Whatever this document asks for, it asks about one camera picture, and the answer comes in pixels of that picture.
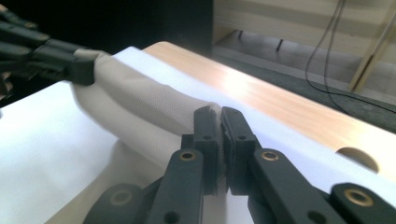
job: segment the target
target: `black cable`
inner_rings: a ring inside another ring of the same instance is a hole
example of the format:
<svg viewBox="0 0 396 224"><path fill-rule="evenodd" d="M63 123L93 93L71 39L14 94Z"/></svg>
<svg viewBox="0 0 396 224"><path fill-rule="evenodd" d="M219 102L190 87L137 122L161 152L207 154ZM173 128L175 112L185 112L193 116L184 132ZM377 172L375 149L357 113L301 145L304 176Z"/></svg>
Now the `black cable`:
<svg viewBox="0 0 396 224"><path fill-rule="evenodd" d="M345 109L343 109L339 104L337 104L334 101L334 99L332 98L332 95L339 95L339 96L348 97L348 98L351 98L351 99L354 99L354 100L358 100L358 101L364 102L364 103L369 104L369 105L377 106L379 108L382 108L384 110L387 110L387 111L389 111L391 113L395 113L396 114L396 111L388 109L388 108L386 108L386 107L384 107L382 105L377 105L377 104L374 104L374 103L359 99L359 98L354 97L354 96L350 96L350 95L346 95L346 94L342 94L342 93L331 92L329 90L329 86L328 86L328 83L327 83L327 75L328 75L327 69L328 69L328 64L329 64L330 52L331 52L331 49L332 49L333 40L334 40L335 33L336 33L336 28L338 26L338 23L340 21L341 15L342 15L342 12L344 10L345 3L346 3L346 0L339 0L338 1L337 7L335 8L334 13L332 14L331 20L329 21L329 24L327 25L326 30L325 30L322 38L319 40L319 42L316 45L314 51L310 55L310 57L308 59L308 62L306 64L306 67L305 67L305 81L306 81L306 83L309 86L311 86L315 90L327 93L329 95L329 98L332 101L332 103L334 105L336 105L341 111L343 111L346 114L348 114L348 113L345 111ZM335 24L334 24L334 26L332 28L332 36L331 36L331 40L330 40L329 47L328 47L327 54L326 54L326 62L325 62L325 70L324 70L324 84L325 84L324 86L325 86L325 90L322 90L322 89L314 86L313 83L309 80L308 71L309 71L309 67L310 67L310 64L312 63L312 60L313 60L314 56L316 55L316 53L319 50L320 46L322 45L324 39L326 38L327 33L329 33L329 31L330 31L330 29L332 27L332 24L334 23L334 20L335 20Z"/></svg>

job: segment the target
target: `white fabric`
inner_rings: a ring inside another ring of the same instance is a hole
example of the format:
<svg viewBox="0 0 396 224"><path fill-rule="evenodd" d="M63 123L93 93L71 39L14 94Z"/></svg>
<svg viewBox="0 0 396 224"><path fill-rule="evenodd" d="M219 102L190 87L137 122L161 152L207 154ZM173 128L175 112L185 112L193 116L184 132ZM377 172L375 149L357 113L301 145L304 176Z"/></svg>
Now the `white fabric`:
<svg viewBox="0 0 396 224"><path fill-rule="evenodd" d="M217 104L175 91L103 52L78 50L76 54L96 58L95 83L89 87L74 86L79 104L129 148L163 169L172 153L180 148L181 135L193 133L196 109L210 106L216 112L221 137L221 108ZM219 154L221 181L225 168L223 153Z"/></svg>

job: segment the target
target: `wooden table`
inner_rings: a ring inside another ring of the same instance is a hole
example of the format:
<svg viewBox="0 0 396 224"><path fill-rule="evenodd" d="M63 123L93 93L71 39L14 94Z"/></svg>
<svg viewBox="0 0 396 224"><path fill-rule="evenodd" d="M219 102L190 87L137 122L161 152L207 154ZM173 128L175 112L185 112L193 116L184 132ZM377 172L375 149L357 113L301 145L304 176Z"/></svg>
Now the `wooden table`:
<svg viewBox="0 0 396 224"><path fill-rule="evenodd" d="M376 161L380 175L396 181L395 134L167 42L144 51L334 151L364 151Z"/></svg>

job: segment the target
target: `white table surface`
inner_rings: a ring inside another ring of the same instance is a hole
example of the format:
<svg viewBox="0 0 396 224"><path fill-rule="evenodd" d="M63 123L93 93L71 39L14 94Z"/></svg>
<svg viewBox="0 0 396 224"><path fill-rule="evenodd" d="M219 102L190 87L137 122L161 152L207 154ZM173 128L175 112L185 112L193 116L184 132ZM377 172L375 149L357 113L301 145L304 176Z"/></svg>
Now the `white table surface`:
<svg viewBox="0 0 396 224"><path fill-rule="evenodd" d="M335 155L247 105L233 102L143 51L129 48L116 57L178 91L241 110L262 145L281 150L314 186L329 191L334 183L353 182L396 206L395 183ZM8 105L2 113L0 223L44 223L65 208L78 210L73 200L84 189L90 189L92 181L110 163L121 160L114 156L119 150L117 137L80 111L67 83L57 83ZM251 223L246 198L227 196L226 201L226 223Z"/></svg>

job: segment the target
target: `metal screw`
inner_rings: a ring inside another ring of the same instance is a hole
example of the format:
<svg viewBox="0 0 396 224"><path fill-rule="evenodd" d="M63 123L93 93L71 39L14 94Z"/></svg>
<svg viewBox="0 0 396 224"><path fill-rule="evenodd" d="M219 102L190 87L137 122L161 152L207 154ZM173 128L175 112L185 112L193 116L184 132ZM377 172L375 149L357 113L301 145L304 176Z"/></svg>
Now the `metal screw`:
<svg viewBox="0 0 396 224"><path fill-rule="evenodd" d="M265 151L262 153L262 158L267 161L277 161L279 156L275 152Z"/></svg>
<svg viewBox="0 0 396 224"><path fill-rule="evenodd" d="M359 189L346 189L344 190L344 195L352 203L363 207L370 207L374 205L373 199Z"/></svg>
<svg viewBox="0 0 396 224"><path fill-rule="evenodd" d="M192 153L192 152L189 152L189 151L181 153L179 157L183 161L193 161L193 160L195 160L195 154Z"/></svg>
<svg viewBox="0 0 396 224"><path fill-rule="evenodd" d="M132 199L132 193L129 190L120 189L111 195L110 202L114 206L122 206Z"/></svg>

